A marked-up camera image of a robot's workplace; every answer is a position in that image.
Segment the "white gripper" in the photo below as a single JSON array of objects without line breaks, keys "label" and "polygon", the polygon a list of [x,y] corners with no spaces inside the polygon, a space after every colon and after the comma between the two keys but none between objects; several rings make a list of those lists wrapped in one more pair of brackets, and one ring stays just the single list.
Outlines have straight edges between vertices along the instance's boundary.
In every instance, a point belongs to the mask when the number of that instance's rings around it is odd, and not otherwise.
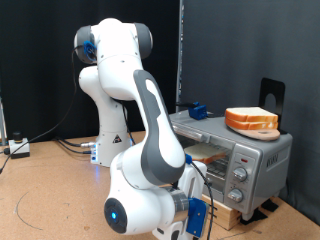
[{"label": "white gripper", "polygon": [[158,240],[196,240],[203,236],[208,215],[208,204],[202,200],[206,171],[203,163],[187,164],[177,188],[165,187],[173,201],[173,219],[152,231]]}]

